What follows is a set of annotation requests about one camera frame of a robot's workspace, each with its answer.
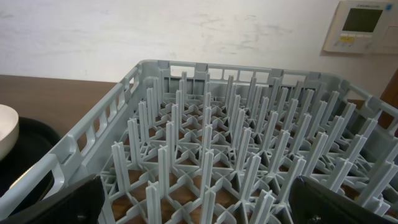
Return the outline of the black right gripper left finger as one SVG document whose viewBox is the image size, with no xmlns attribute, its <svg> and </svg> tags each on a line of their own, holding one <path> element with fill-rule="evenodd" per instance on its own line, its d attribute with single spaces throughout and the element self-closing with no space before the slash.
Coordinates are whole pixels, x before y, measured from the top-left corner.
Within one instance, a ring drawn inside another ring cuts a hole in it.
<svg viewBox="0 0 398 224">
<path fill-rule="evenodd" d="M 98 223 L 104 200 L 101 177 L 91 174 L 1 223 Z"/>
</svg>

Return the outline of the large cream bowl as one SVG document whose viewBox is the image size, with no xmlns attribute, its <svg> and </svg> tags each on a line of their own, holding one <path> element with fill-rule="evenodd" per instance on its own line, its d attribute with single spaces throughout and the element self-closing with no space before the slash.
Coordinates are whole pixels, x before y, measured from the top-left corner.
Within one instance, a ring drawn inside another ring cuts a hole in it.
<svg viewBox="0 0 398 224">
<path fill-rule="evenodd" d="M 19 135 L 19 115 L 10 106 L 1 105 L 1 160 L 14 147 Z"/>
</svg>

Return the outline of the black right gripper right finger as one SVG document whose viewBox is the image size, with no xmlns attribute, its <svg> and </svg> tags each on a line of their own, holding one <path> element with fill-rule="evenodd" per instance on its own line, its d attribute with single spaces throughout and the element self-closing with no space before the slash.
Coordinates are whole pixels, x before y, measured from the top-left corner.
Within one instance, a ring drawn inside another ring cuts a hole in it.
<svg viewBox="0 0 398 224">
<path fill-rule="evenodd" d="M 294 223 L 392 223 L 302 175 L 291 185 L 289 205 Z"/>
</svg>

